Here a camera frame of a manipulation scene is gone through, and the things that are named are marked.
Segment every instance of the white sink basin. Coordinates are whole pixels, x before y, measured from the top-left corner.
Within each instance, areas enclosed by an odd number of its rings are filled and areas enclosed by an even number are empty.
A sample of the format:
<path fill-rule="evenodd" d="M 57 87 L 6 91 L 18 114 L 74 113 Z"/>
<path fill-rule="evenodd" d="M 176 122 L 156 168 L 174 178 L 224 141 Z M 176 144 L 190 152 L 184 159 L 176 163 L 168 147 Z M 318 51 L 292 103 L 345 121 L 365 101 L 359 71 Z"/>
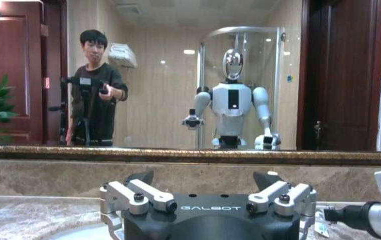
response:
<path fill-rule="evenodd" d="M 109 228 L 104 223 L 80 226 L 52 235 L 48 240 L 112 240 Z"/>

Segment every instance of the black hair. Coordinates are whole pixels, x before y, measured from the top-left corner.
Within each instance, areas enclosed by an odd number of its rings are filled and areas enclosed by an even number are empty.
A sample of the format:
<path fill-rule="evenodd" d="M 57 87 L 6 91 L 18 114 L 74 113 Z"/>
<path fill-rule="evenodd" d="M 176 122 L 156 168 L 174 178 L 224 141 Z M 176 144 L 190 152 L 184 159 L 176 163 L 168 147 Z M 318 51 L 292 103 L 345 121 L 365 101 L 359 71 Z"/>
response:
<path fill-rule="evenodd" d="M 104 48 L 108 47 L 108 38 L 98 30 L 86 30 L 81 33 L 81 44 L 84 45 L 85 42 L 102 44 Z"/>

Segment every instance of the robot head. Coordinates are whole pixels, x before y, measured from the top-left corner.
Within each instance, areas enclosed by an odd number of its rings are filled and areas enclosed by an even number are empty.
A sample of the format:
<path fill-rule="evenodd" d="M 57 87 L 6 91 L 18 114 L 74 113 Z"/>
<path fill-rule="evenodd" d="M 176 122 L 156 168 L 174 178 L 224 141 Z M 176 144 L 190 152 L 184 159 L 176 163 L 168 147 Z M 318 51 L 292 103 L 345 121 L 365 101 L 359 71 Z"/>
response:
<path fill-rule="evenodd" d="M 237 49 L 229 49 L 222 58 L 222 69 L 225 77 L 236 81 L 244 68 L 244 55 Z"/>

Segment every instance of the wooden door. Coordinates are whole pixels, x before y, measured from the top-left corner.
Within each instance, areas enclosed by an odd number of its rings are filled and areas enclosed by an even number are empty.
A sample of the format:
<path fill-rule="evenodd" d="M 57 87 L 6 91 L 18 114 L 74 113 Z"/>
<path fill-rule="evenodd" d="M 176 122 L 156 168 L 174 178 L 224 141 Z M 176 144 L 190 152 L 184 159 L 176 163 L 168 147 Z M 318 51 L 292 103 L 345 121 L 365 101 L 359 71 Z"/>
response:
<path fill-rule="evenodd" d="M 0 1 L 0 79 L 9 77 L 18 114 L 2 128 L 14 144 L 42 143 L 42 58 L 38 2 Z"/>
<path fill-rule="evenodd" d="M 381 86 L 381 0 L 314 2 L 305 140 L 316 143 L 314 124 L 320 121 L 320 149 L 373 150 Z"/>

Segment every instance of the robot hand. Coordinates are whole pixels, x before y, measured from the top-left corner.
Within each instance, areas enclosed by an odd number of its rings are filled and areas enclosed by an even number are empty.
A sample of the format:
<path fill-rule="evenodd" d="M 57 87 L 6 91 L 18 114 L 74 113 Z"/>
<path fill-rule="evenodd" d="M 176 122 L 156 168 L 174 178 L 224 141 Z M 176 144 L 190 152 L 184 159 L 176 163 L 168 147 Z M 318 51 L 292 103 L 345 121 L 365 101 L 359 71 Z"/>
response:
<path fill-rule="evenodd" d="M 181 125 L 185 125 L 189 130 L 196 130 L 201 125 L 204 125 L 204 119 L 196 115 L 196 110 L 190 109 L 190 114 L 181 121 Z"/>
<path fill-rule="evenodd" d="M 257 150 L 277 149 L 281 144 L 278 133 L 262 134 L 256 138 L 254 147 Z"/>

